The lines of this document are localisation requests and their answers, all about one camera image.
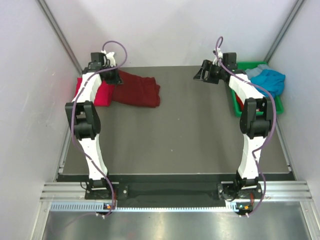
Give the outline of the dark maroon t-shirt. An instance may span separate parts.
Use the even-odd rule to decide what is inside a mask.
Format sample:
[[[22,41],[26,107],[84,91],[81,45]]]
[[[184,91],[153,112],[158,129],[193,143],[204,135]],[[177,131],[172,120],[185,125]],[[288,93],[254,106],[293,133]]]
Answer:
[[[160,106],[160,86],[154,77],[142,77],[120,70],[123,84],[115,87],[112,100],[135,107],[156,108]]]

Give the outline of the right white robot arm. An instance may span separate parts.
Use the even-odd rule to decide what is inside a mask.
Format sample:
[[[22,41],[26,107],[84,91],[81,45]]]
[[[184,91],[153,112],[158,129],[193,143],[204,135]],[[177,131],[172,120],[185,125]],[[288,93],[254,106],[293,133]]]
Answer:
[[[239,120],[244,144],[242,158],[233,184],[225,185],[220,195],[227,201],[245,198],[261,191],[259,186],[259,160],[263,144],[274,130],[273,102],[253,86],[246,72],[238,68],[234,52],[213,51],[214,60],[204,60],[194,80],[218,84],[224,81],[243,103]]]

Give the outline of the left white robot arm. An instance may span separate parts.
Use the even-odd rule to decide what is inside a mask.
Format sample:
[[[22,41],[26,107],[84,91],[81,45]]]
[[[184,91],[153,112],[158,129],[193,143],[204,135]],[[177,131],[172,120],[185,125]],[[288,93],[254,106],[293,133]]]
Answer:
[[[115,191],[108,179],[100,148],[101,121],[94,105],[102,83],[119,85],[120,78],[114,52],[91,53],[91,61],[82,70],[80,87],[65,112],[73,144],[85,156],[89,174],[86,181],[86,199],[115,200]]]

